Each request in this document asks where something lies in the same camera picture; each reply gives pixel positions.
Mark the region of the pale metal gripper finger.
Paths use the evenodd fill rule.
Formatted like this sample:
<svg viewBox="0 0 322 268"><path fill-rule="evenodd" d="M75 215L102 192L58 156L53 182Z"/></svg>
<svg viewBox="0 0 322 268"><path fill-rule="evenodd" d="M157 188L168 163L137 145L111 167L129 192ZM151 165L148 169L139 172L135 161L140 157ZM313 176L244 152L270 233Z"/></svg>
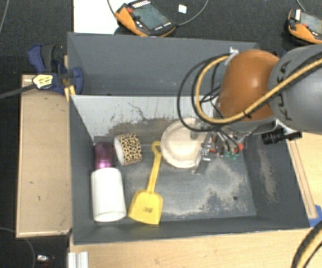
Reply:
<svg viewBox="0 0 322 268"><path fill-rule="evenodd" d="M207 167L208 167L208 161L201 159L194 170L194 174L195 175L205 174Z"/></svg>

